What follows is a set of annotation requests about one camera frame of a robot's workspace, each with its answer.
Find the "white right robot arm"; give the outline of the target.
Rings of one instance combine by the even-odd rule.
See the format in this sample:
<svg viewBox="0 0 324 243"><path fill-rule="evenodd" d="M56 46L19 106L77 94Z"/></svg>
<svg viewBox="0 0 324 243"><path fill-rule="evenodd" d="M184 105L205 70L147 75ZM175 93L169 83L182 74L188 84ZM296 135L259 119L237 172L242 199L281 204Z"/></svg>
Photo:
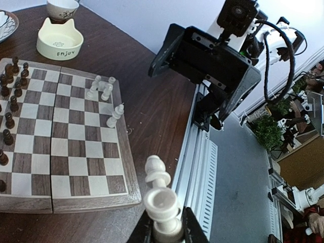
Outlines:
<svg viewBox="0 0 324 243"><path fill-rule="evenodd" d="M267 80L274 62L290 63L286 93L295 75L295 53L304 40L286 19L272 24L262 11L239 3L224 8L217 25L220 32L211 34L171 24L148 70L151 77L172 69L194 84L210 82L194 107L192 119L200 127L222 126L254 87Z"/></svg>

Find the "white chess bishop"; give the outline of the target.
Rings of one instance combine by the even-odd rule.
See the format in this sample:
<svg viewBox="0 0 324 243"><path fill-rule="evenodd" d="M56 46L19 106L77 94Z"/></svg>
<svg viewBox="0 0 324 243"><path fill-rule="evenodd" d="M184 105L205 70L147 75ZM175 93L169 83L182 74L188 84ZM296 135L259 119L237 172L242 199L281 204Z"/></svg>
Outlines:
<svg viewBox="0 0 324 243"><path fill-rule="evenodd" d="M106 124L109 128L114 128L116 126L117 121L124 114L124 105L120 104L115 108L112 113L112 116L107 120Z"/></svg>

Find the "white chess piece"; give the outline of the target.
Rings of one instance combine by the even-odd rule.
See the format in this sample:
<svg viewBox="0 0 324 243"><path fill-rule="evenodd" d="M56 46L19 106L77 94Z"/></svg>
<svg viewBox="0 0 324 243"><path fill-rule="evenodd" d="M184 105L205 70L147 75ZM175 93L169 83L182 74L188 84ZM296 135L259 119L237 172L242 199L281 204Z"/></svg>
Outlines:
<svg viewBox="0 0 324 243"><path fill-rule="evenodd" d="M113 85L107 84L107 86L104 88L103 93L101 95L101 99L104 101L107 101L112 93Z"/></svg>

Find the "white chess pawn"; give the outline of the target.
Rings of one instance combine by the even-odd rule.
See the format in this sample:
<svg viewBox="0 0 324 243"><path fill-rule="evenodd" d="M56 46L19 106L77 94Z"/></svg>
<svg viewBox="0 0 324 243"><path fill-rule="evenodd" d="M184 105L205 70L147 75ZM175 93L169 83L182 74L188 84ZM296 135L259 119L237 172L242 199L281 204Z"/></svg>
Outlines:
<svg viewBox="0 0 324 243"><path fill-rule="evenodd" d="M113 77L113 76L111 76L111 77L109 77L109 79L108 79L108 83L109 84L114 84L116 82L116 78L115 77Z"/></svg>

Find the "white chess queen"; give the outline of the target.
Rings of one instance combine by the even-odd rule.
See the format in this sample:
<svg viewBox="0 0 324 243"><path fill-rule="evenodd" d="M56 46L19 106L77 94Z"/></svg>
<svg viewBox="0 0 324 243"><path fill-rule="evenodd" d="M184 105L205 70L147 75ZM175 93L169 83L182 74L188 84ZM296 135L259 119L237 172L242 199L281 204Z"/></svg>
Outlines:
<svg viewBox="0 0 324 243"><path fill-rule="evenodd" d="M157 242L179 242L183 237L181 211L177 194L168 187L171 176L165 163L157 155L147 158L145 182L150 190L145 194L143 204L147 215L153 220L153 237Z"/></svg>

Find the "white chess knight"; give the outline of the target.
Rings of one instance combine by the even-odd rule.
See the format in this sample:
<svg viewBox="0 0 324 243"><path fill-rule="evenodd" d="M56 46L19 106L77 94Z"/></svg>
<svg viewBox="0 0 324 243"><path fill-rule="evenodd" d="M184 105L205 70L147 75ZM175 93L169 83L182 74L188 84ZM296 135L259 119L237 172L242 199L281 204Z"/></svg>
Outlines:
<svg viewBox="0 0 324 243"><path fill-rule="evenodd" d="M90 89L86 92L88 100L99 101L99 92L103 91L103 82L101 76L96 76Z"/></svg>

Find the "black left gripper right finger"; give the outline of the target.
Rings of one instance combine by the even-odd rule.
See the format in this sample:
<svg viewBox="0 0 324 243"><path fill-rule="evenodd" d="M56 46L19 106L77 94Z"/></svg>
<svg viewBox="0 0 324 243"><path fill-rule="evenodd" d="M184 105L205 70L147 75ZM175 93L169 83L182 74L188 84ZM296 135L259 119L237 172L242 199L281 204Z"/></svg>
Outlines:
<svg viewBox="0 0 324 243"><path fill-rule="evenodd" d="M208 243L195 214L190 207L184 207L182 211L182 225L184 229L185 243Z"/></svg>

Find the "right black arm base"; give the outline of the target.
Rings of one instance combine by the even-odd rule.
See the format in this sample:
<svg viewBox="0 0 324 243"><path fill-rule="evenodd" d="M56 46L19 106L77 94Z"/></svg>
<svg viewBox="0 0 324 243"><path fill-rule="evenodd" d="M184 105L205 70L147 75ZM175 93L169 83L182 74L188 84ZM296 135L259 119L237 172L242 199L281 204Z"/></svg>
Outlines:
<svg viewBox="0 0 324 243"><path fill-rule="evenodd" d="M201 92L198 92L193 122L206 132L210 130L210 126L216 130L222 130L223 122L216 116L216 112L219 111L226 98L226 93L214 84L208 87L207 95L204 96Z"/></svg>

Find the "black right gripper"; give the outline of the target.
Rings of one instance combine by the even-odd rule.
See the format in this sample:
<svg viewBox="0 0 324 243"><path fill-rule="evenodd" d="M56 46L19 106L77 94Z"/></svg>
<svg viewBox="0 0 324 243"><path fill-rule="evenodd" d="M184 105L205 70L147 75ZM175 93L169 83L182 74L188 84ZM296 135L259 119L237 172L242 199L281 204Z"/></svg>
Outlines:
<svg viewBox="0 0 324 243"><path fill-rule="evenodd" d="M193 83L207 80L231 94L220 107L220 123L261 81L261 72L248 58L194 26L184 28L176 23L169 26L148 75L155 77L169 68Z"/></svg>

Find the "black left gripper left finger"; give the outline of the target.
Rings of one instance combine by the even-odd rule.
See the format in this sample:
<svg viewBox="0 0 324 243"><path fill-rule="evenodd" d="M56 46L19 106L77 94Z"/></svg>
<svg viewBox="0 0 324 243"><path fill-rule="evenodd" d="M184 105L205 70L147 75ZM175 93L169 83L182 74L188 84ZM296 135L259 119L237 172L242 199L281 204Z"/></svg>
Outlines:
<svg viewBox="0 0 324 243"><path fill-rule="evenodd" d="M128 243L153 243L153 223L146 211L143 212L136 227L131 233Z"/></svg>

